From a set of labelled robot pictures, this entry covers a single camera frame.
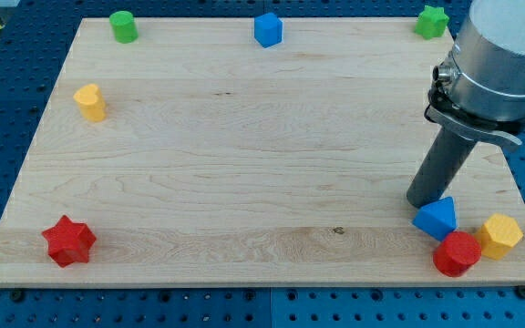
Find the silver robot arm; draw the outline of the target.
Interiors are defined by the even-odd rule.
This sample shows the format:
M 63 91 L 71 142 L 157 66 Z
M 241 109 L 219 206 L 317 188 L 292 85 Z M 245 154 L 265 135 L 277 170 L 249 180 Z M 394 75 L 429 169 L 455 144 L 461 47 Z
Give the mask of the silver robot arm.
M 437 149 L 478 142 L 516 150 L 525 129 L 525 0 L 474 0 L 453 47 L 433 70 L 426 116 Z

